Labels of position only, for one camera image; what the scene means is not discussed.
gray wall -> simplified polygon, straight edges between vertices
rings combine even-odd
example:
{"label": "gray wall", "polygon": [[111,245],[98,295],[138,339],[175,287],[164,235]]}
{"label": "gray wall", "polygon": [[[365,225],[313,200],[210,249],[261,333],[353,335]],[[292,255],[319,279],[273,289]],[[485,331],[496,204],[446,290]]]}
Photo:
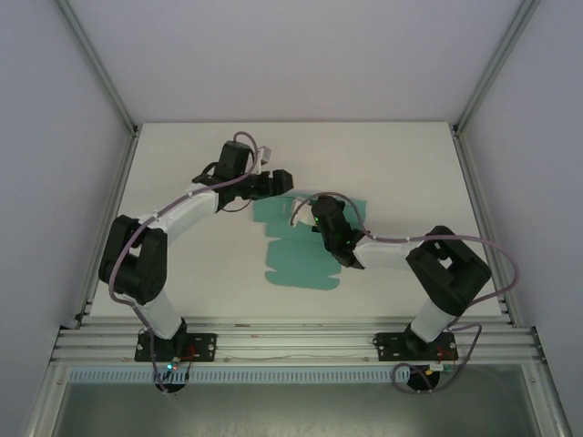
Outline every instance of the gray wall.
{"label": "gray wall", "polygon": [[583,2],[538,8],[467,132],[517,289],[583,435]]}
{"label": "gray wall", "polygon": [[454,122],[520,0],[71,0],[147,121]]}
{"label": "gray wall", "polygon": [[20,435],[127,137],[47,0],[0,2],[0,433]]}

white tabletop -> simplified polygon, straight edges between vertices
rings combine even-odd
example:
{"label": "white tabletop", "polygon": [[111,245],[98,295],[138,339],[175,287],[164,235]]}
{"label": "white tabletop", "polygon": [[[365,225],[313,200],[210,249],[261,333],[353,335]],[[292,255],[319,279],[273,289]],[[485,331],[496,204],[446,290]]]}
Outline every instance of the white tabletop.
{"label": "white tabletop", "polygon": [[[146,124],[119,210],[138,217],[180,196],[219,157],[234,132],[271,148],[266,169],[284,168],[303,192],[364,199],[377,235],[423,235],[435,225],[478,235],[446,123]],[[169,248],[166,290],[183,317],[213,319],[376,319],[414,316],[426,300],[409,269],[344,269],[334,290],[282,287],[265,279],[264,226],[251,208],[206,218]],[[484,258],[479,245],[470,244]],[[493,291],[491,281],[481,294]],[[91,315],[130,316],[99,283]],[[467,315],[499,316],[496,300]]]}

purple cable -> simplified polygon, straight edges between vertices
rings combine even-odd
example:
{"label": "purple cable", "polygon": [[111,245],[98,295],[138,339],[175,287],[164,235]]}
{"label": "purple cable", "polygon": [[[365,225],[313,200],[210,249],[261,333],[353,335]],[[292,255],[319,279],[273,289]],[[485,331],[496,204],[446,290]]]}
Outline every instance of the purple cable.
{"label": "purple cable", "polygon": [[[336,193],[336,192],[333,192],[333,191],[325,191],[325,192],[322,192],[322,193],[316,193],[316,194],[313,194],[313,195],[309,196],[308,198],[304,199],[300,203],[300,205],[298,205],[298,207],[291,214],[290,224],[293,223],[293,219],[295,219],[295,216],[298,214],[298,212],[300,211],[300,209],[304,205],[306,205],[312,199],[318,198],[319,196],[335,196],[337,198],[341,198],[342,200],[345,200],[346,202],[348,202],[348,204],[351,207],[354,208],[354,212],[356,213],[356,217],[358,219],[358,223],[359,223],[360,227],[362,228],[362,230],[364,232],[364,235],[366,235],[366,237],[368,237],[369,239],[372,239],[374,241],[381,241],[382,243],[390,243],[390,244],[407,244],[409,242],[416,242],[416,241],[435,241],[435,240],[439,240],[439,239],[467,240],[467,241],[474,241],[476,243],[481,243],[481,244],[486,245],[486,246],[490,246],[490,247],[492,247],[494,249],[497,249],[500,252],[502,252],[504,254],[504,256],[508,259],[508,261],[510,262],[510,264],[512,265],[512,269],[514,271],[514,278],[510,281],[510,283],[508,285],[506,285],[502,289],[497,290],[497,291],[494,291],[493,293],[486,294],[485,296],[482,296],[481,298],[472,300],[469,303],[469,305],[467,306],[468,308],[476,305],[477,303],[483,302],[484,300],[488,300],[488,299],[495,298],[497,296],[503,295],[507,291],[513,289],[517,285],[518,281],[520,280],[520,269],[518,268],[517,262],[506,251],[506,249],[504,249],[499,244],[496,244],[494,241],[490,241],[488,239],[481,239],[479,237],[473,237],[471,235],[422,235],[422,236],[418,236],[418,237],[399,238],[399,239],[390,239],[390,238],[385,238],[385,237],[376,237],[364,225],[363,216],[361,215],[361,212],[359,211],[359,209],[356,206],[356,204],[350,198],[348,198],[347,196],[345,196],[344,194]],[[455,325],[458,320],[459,320],[459,318],[455,318],[450,323],[449,326]],[[455,375],[443,387],[440,387],[438,389],[429,390],[429,391],[410,391],[410,390],[407,390],[407,389],[403,389],[402,387],[400,387],[395,382],[397,371],[399,369],[403,368],[403,367],[408,367],[408,368],[412,369],[415,373],[418,373],[419,375],[421,375],[421,377],[423,378],[423,380],[427,384],[427,386],[428,387],[431,387],[431,384],[429,383],[429,380],[425,377],[425,374],[424,374],[424,372],[421,369],[419,369],[418,367],[412,366],[410,364],[404,363],[404,362],[401,362],[401,363],[397,364],[393,368],[393,372],[392,372],[392,383],[393,383],[393,386],[398,391],[401,391],[401,392],[407,393],[407,394],[417,394],[417,393],[431,394],[433,392],[438,392],[438,391],[445,390],[446,388],[448,388],[449,386],[451,386],[451,384],[453,384],[461,376],[462,372],[465,369],[465,366],[467,365],[467,362],[470,360],[470,357],[472,356],[472,352],[474,352],[474,348],[476,347],[477,341],[478,341],[478,339],[480,337],[480,334],[482,333],[482,325],[480,325],[478,323],[472,323],[472,324],[469,324],[469,325],[466,325],[466,326],[462,326],[462,327],[459,327],[459,328],[450,328],[449,329],[452,332],[456,332],[456,331],[460,331],[460,330],[469,330],[470,328],[478,328],[476,337],[474,338],[474,341],[472,342],[472,344],[470,346],[470,349],[468,350],[468,352],[467,352],[467,354],[465,356],[464,362],[462,362],[462,364],[460,364],[459,368],[455,372]]]}
{"label": "purple cable", "polygon": [[158,371],[158,365],[156,364],[156,357],[154,354],[154,340],[155,340],[156,336],[155,336],[154,330],[152,329],[152,327],[149,324],[146,317],[144,317],[142,312],[136,306],[135,302],[132,302],[130,300],[120,299],[118,296],[116,296],[116,291],[115,291],[115,287],[114,287],[114,285],[116,283],[116,277],[118,275],[119,268],[121,267],[121,263],[123,262],[124,258],[128,255],[129,250],[131,249],[132,245],[136,242],[139,235],[144,231],[144,229],[146,229],[149,225],[151,225],[159,217],[164,216],[170,210],[172,210],[173,208],[175,208],[177,205],[181,204],[185,200],[191,198],[192,196],[196,196],[200,193],[204,193],[206,191],[211,191],[211,190],[216,189],[216,188],[223,188],[223,187],[228,187],[229,185],[236,184],[238,182],[241,182],[243,179],[245,179],[247,176],[249,176],[253,172],[255,167],[257,167],[259,148],[257,147],[257,143],[255,142],[255,138],[253,138],[247,132],[239,131],[239,132],[235,133],[235,135],[233,136],[233,141],[237,141],[237,137],[239,137],[239,136],[244,136],[244,137],[248,138],[249,141],[253,145],[253,161],[251,163],[251,168],[249,170],[247,170],[247,172],[245,172],[244,174],[239,176],[238,178],[228,180],[227,182],[220,182],[219,184],[216,184],[216,185],[211,185],[208,187],[195,189],[194,191],[192,191],[190,193],[187,193],[183,196],[180,196],[179,198],[177,198],[173,202],[169,203],[166,207],[161,209],[158,213],[155,213],[152,217],[148,218],[146,221],[144,221],[144,223],[142,223],[139,226],[138,229],[136,229],[136,232],[134,232],[133,235],[129,238],[128,242],[126,243],[126,246],[124,246],[124,248],[121,250],[121,253],[119,253],[118,260],[116,261],[116,263],[113,266],[113,269],[111,270],[111,276],[109,277],[109,283],[108,283],[109,297],[117,303],[121,303],[122,305],[128,305],[136,313],[136,315],[138,316],[138,319],[144,324],[146,331],[149,333],[150,357],[152,359],[152,368],[154,369],[154,374],[156,375],[156,380],[158,381],[158,385],[160,386],[160,389],[164,393],[167,393],[168,390],[166,389],[166,387],[164,386],[164,383],[162,382],[162,378],[160,377],[160,373]]}

